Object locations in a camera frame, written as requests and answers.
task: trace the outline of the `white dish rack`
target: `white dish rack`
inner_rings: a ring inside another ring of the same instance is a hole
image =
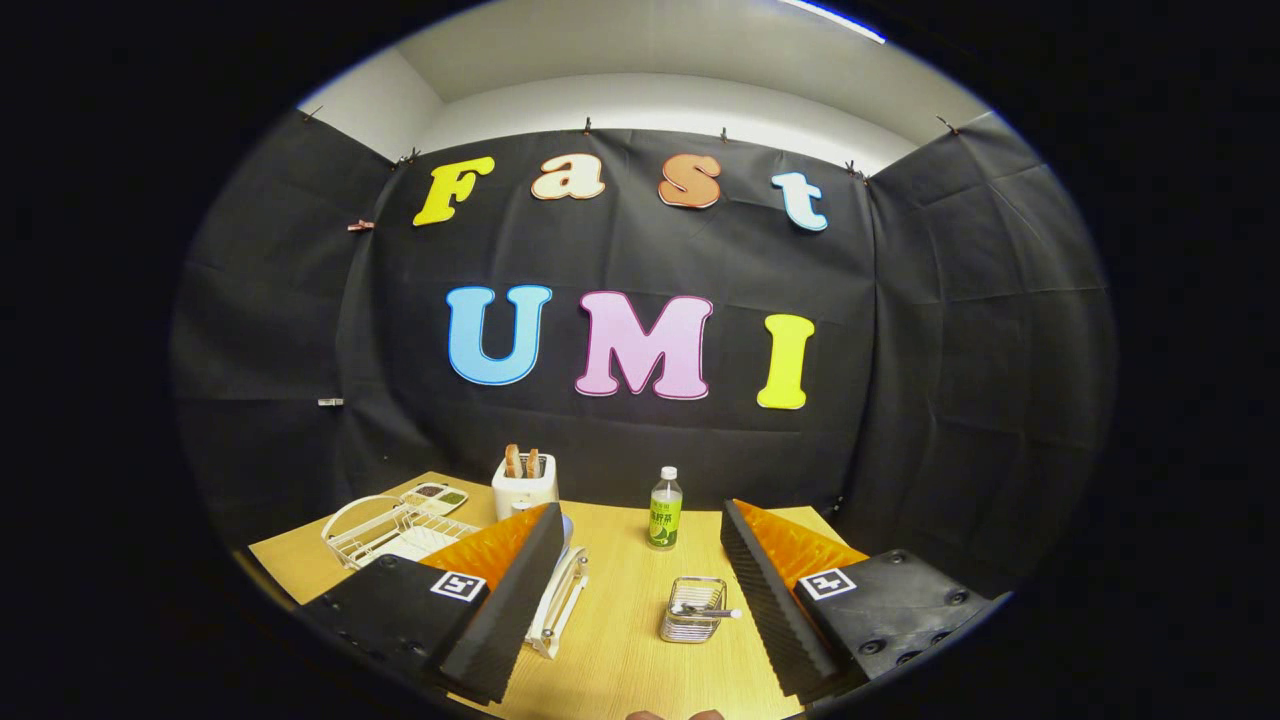
[[[371,495],[361,497],[343,506],[329,518],[320,538],[334,553],[344,568],[358,570],[369,565],[383,555],[396,555],[417,562],[433,552],[448,547],[458,539],[477,532],[480,528],[449,520],[444,516],[429,512],[420,506],[412,505],[404,496]],[[349,530],[330,536],[334,523],[348,510],[357,505],[364,505],[375,500],[390,500],[396,505]]]

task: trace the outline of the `ceiling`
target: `ceiling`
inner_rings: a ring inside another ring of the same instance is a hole
[[[788,92],[923,145],[987,111],[893,46],[778,0],[497,0],[398,49],[445,102],[596,73],[673,73]]]

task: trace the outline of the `wire basket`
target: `wire basket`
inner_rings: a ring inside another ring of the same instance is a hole
[[[671,600],[662,619],[662,639],[673,643],[701,643],[710,639],[721,618],[676,615],[672,607],[689,605],[703,610],[724,610],[728,585],[719,578],[681,575],[671,584]]]
[[[352,507],[372,501],[392,500],[396,506],[349,530],[330,536],[334,523]],[[448,547],[480,528],[449,520],[406,502],[404,497],[371,495],[347,503],[325,523],[320,537],[344,568],[358,570],[383,555],[396,555],[417,562]]]

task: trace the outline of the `table surface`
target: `table surface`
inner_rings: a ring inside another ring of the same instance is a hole
[[[426,473],[385,495],[397,496],[424,482],[465,489],[470,500],[448,515],[476,527],[497,521],[489,486]],[[333,532],[385,512],[392,501],[352,509]],[[667,720],[716,708],[727,720],[787,717],[803,707],[782,694],[755,629],[751,610],[719,541],[721,512],[686,510],[680,541],[667,552],[645,542],[648,509],[614,507],[561,500],[573,521],[571,543],[586,548],[589,582],[579,596],[554,660],[521,648],[502,703],[480,706],[512,720],[622,720],[648,710]],[[772,510],[844,544],[812,507]],[[328,518],[250,546],[268,573],[298,603],[306,603],[352,574],[320,539]],[[726,619],[701,644],[664,642],[658,635],[671,583],[680,575],[710,575],[728,583],[727,607],[742,618]]]

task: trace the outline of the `letter m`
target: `letter m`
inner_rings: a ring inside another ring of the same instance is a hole
[[[589,292],[582,309],[591,316],[586,347],[586,372],[573,384],[582,395],[605,396],[618,391],[612,359],[626,377],[632,395],[640,395],[662,360],[662,377],[654,383],[658,397],[698,400],[707,397],[703,382],[703,324],[712,304],[701,297],[680,296],[667,301],[653,329],[640,327],[631,301],[621,292]]]

